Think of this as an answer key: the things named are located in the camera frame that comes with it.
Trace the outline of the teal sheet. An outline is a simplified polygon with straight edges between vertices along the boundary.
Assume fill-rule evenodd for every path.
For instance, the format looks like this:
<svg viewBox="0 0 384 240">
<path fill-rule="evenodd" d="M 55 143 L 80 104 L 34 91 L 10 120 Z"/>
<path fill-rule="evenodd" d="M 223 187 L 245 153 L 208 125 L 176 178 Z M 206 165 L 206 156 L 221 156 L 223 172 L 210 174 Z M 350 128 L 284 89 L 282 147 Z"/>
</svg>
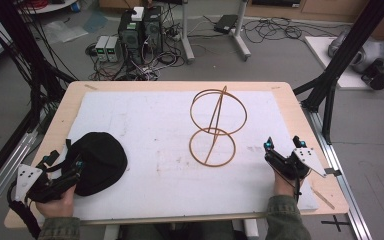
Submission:
<svg viewBox="0 0 384 240">
<path fill-rule="evenodd" d="M 83 25 L 83 29 L 88 33 L 95 33 L 103 28 L 108 19 L 101 12 L 93 12 Z"/>
</svg>

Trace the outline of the wooden stick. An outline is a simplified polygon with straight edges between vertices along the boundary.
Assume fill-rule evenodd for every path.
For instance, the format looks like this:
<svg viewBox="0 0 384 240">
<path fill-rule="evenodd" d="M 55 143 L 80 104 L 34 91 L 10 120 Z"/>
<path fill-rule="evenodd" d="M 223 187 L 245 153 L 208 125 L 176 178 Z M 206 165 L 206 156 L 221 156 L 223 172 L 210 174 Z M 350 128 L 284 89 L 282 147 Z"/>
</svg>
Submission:
<svg viewBox="0 0 384 240">
<path fill-rule="evenodd" d="M 312 192 L 321 200 L 323 201 L 328 207 L 330 207 L 331 209 L 335 210 L 336 207 L 334 205 L 334 203 L 332 202 L 332 198 L 328 198 L 326 196 L 324 196 L 323 194 L 321 194 L 319 191 L 315 190 L 314 188 L 311 188 Z"/>
</svg>

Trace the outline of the person's left hand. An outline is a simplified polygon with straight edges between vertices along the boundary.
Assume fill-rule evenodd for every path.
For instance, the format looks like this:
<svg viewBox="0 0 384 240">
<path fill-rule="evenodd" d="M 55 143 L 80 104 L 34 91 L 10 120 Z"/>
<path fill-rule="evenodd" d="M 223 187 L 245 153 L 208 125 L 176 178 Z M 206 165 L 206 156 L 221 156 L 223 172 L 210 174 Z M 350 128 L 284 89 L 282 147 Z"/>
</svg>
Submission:
<svg viewBox="0 0 384 240">
<path fill-rule="evenodd" d="M 76 186 L 65 191 L 59 200 L 47 203 L 36 202 L 37 210 L 45 218 L 72 217 L 74 213 L 74 192 Z"/>
</svg>

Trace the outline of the black frame post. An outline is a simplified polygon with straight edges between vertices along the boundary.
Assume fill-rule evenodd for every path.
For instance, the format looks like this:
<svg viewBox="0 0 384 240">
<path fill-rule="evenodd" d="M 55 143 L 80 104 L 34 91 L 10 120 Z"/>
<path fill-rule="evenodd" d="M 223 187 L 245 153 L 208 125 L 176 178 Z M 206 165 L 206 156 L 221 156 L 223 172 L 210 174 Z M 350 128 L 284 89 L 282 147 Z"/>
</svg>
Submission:
<svg viewBox="0 0 384 240">
<path fill-rule="evenodd" d="M 384 0 L 369 0 L 323 72 L 317 78 L 293 90 L 295 95 L 311 90 L 309 96 L 301 102 L 301 105 L 311 113 L 317 112 L 322 101 L 325 101 L 321 133 L 328 144 L 332 143 L 331 122 L 339 78 L 383 18 Z"/>
<path fill-rule="evenodd" d="M 0 0 L 0 23 L 9 35 L 13 47 L 3 39 L 2 34 L 0 44 L 30 87 L 28 131 L 31 132 L 40 122 L 43 106 L 62 100 L 65 90 L 61 81 L 72 83 L 75 78 L 59 70 L 45 58 L 19 11 L 16 0 Z"/>
</svg>

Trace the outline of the black computer tower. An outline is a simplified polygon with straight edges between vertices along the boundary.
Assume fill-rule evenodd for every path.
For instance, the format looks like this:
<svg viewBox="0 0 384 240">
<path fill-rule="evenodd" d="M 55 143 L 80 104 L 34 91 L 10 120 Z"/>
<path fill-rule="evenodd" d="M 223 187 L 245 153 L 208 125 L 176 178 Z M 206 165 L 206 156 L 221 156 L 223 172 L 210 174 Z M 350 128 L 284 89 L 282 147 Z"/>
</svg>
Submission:
<svg viewBox="0 0 384 240">
<path fill-rule="evenodd" d="M 126 10 L 120 20 L 118 35 L 124 46 L 123 54 L 128 55 L 136 64 L 142 64 L 141 50 L 144 43 L 144 25 L 142 21 L 133 20 L 135 10 Z"/>
<path fill-rule="evenodd" d="M 143 23 L 145 31 L 145 45 L 149 51 L 162 52 L 162 8 L 160 6 L 147 8 Z"/>
</svg>

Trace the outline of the person's right hand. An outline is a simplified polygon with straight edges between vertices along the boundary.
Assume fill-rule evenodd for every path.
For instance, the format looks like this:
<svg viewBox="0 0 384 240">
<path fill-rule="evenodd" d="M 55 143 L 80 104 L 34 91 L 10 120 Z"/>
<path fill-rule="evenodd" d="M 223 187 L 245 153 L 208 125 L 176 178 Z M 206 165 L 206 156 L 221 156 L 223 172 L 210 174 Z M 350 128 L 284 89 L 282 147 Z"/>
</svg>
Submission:
<svg viewBox="0 0 384 240">
<path fill-rule="evenodd" d="M 277 170 L 274 171 L 274 176 L 275 176 L 274 187 L 273 187 L 274 194 L 294 197 L 295 190 L 297 189 L 296 181 L 285 178 Z"/>
</svg>

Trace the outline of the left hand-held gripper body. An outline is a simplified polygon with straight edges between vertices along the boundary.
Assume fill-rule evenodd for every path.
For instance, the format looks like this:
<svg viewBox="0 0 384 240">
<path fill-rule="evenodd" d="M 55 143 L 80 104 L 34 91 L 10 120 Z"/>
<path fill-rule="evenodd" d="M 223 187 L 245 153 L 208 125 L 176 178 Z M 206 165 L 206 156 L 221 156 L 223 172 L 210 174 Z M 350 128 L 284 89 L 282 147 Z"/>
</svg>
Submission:
<svg viewBox="0 0 384 240">
<path fill-rule="evenodd" d="M 43 171 L 37 167 L 21 164 L 17 172 L 15 199 L 17 201 L 31 199 L 40 203 L 59 200 L 65 191 L 78 183 L 64 181 L 61 175 L 51 179 L 49 173 L 49 170 Z"/>
</svg>

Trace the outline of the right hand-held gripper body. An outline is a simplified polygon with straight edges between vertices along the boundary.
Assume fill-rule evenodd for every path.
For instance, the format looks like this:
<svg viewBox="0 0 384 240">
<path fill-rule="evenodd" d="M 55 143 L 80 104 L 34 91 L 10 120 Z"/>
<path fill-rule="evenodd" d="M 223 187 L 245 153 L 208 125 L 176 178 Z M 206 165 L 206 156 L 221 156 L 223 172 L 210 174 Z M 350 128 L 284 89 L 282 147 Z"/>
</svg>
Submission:
<svg viewBox="0 0 384 240">
<path fill-rule="evenodd" d="M 289 180 L 305 178 L 310 171 L 322 178 L 327 176 L 313 148 L 295 148 L 289 157 L 283 157 L 273 148 L 268 148 L 265 160 L 280 174 Z"/>
</svg>

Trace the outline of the grey desk leg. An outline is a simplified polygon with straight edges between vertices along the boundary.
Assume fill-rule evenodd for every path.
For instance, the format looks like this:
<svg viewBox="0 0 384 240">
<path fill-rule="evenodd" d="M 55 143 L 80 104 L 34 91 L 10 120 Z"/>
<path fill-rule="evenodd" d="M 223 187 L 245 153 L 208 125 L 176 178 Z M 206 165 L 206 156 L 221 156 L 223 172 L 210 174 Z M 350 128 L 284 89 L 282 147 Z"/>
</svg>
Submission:
<svg viewBox="0 0 384 240">
<path fill-rule="evenodd" d="M 248 0 L 240 0 L 239 9 L 238 9 L 238 18 L 236 27 L 231 31 L 234 42 L 236 43 L 239 53 L 241 54 L 244 61 L 247 61 L 251 56 L 251 52 L 245 44 L 244 40 L 241 37 L 241 31 L 243 27 L 243 21 L 245 16 L 245 11 L 247 7 Z"/>
<path fill-rule="evenodd" d="M 195 61 L 195 56 L 188 39 L 188 0 L 182 1 L 182 33 L 181 42 L 185 52 L 186 63 L 192 64 Z"/>
</svg>

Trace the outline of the clear plastic sheet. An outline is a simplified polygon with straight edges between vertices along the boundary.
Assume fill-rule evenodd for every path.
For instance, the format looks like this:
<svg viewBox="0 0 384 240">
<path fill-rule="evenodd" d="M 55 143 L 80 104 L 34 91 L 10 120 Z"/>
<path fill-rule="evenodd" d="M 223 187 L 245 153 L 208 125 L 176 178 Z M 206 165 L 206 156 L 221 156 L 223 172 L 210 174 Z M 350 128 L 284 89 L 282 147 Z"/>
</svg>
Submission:
<svg viewBox="0 0 384 240">
<path fill-rule="evenodd" d="M 68 27 L 63 21 L 54 21 L 44 26 L 47 41 L 50 44 L 69 42 L 88 34 L 82 27 Z"/>
</svg>

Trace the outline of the flat black box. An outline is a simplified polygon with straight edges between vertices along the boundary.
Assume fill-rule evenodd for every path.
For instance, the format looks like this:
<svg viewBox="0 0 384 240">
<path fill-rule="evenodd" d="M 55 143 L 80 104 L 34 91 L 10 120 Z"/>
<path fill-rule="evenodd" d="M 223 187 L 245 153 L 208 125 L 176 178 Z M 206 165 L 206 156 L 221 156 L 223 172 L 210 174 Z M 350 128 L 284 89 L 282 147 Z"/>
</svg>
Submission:
<svg viewBox="0 0 384 240">
<path fill-rule="evenodd" d="M 238 19 L 237 15 L 223 15 L 214 26 L 216 32 L 228 34 Z"/>
</svg>

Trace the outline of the black cap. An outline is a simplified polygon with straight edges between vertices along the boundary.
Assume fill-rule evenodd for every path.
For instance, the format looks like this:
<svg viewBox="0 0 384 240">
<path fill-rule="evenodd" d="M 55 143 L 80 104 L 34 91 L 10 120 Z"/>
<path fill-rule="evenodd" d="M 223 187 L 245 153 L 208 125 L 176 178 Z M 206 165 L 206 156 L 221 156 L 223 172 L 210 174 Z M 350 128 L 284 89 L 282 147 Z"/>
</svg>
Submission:
<svg viewBox="0 0 384 240">
<path fill-rule="evenodd" d="M 115 184 L 127 168 L 124 148 L 111 134 L 89 132 L 75 142 L 66 140 L 65 159 L 57 165 L 61 170 L 63 162 L 81 160 L 85 167 L 80 180 L 74 186 L 80 196 L 96 194 Z"/>
</svg>

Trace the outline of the small white box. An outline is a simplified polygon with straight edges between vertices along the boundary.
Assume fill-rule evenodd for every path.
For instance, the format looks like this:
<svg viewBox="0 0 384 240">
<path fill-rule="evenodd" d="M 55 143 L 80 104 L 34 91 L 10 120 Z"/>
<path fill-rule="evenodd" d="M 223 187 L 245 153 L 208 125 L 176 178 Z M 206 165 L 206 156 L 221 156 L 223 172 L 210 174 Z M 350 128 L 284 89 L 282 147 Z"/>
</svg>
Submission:
<svg viewBox="0 0 384 240">
<path fill-rule="evenodd" d="M 144 16 L 144 8 L 143 7 L 134 7 L 133 8 L 133 13 L 131 15 L 131 20 L 132 21 L 141 21 Z"/>
</svg>

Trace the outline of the round white table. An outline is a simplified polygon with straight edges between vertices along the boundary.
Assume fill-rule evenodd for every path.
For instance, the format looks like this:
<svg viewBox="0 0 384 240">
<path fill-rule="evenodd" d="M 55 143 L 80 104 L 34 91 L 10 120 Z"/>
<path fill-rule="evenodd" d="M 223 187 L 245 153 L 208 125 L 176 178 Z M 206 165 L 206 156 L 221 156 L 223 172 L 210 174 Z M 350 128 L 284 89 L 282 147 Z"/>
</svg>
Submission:
<svg viewBox="0 0 384 240">
<path fill-rule="evenodd" d="M 77 0 L 20 0 L 18 12 L 41 14 L 60 10 L 76 3 Z"/>
</svg>

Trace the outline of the white platform board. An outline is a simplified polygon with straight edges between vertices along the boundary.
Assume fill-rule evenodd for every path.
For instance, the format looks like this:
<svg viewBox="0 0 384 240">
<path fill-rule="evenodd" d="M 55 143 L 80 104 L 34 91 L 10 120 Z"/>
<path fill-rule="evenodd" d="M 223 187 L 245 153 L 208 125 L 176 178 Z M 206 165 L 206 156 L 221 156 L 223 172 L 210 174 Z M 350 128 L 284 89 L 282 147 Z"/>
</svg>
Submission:
<svg viewBox="0 0 384 240">
<path fill-rule="evenodd" d="M 334 37 L 305 37 L 307 46 L 323 68 L 326 68 L 331 61 L 331 58 L 328 56 L 328 47 L 333 40 Z M 361 80 L 361 75 L 356 73 L 351 67 L 347 67 L 341 75 L 337 88 L 341 90 L 370 90 L 370 87 Z"/>
</svg>

